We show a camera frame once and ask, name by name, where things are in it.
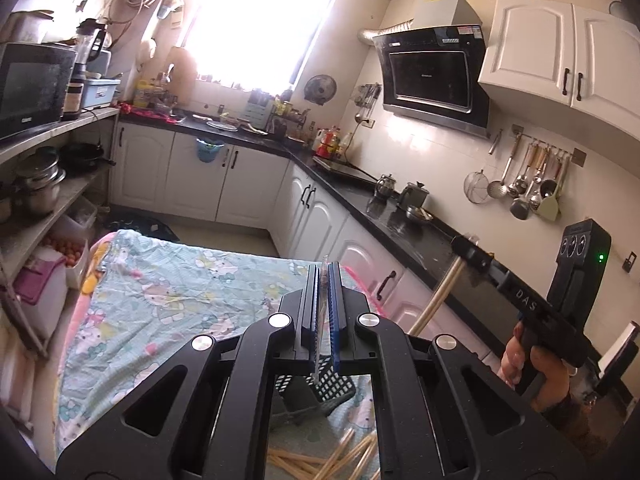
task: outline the microwave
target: microwave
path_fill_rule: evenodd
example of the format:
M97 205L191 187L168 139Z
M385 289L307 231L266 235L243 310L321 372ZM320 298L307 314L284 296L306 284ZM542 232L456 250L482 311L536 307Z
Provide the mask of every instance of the microwave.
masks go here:
M416 28L373 38L389 112L489 138L479 25Z
M0 139L60 120L76 51L0 44Z

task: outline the window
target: window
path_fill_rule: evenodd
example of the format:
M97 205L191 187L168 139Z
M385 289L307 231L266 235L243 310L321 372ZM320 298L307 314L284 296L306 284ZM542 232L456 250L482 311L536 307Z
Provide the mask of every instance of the window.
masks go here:
M295 82L331 0L205 0L184 46L200 75L277 94Z

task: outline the frying pan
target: frying pan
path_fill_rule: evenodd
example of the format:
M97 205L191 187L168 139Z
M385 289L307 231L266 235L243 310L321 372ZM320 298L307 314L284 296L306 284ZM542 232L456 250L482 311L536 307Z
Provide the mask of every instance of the frying pan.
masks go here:
M73 171L91 171L101 163L115 166L113 160L104 158L104 149L98 144L72 142L60 148L60 157L66 167Z

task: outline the bed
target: bed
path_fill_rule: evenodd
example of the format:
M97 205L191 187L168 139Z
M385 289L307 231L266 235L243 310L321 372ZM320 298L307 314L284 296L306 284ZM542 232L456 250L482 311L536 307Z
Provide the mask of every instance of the bed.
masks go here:
M130 230L107 235L92 250L58 369L56 455L192 336L235 336L276 312L284 294L303 288L310 263L190 247ZM349 269L340 272L345 286L362 290ZM371 298L369 304L377 307ZM270 446L327 457L347 428L355 431L353 445L363 439L374 428L369 378L352 379L350 400L326 418L274 429ZM376 468L374 459L365 478ZM268 465L266 478L290 476Z

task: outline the hand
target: hand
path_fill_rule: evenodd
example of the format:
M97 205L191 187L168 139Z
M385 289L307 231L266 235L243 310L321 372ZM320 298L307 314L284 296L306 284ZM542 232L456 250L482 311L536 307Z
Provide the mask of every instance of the hand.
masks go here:
M500 362L500 377L511 388L514 388L522 376L522 367L526 361L525 351L520 344L524 327L518 323L513 329L513 337L507 343ZM562 360L546 348L533 346L530 360L533 367L546 377L537 396L531 401L531 407L543 412L561 402L569 392L569 371Z

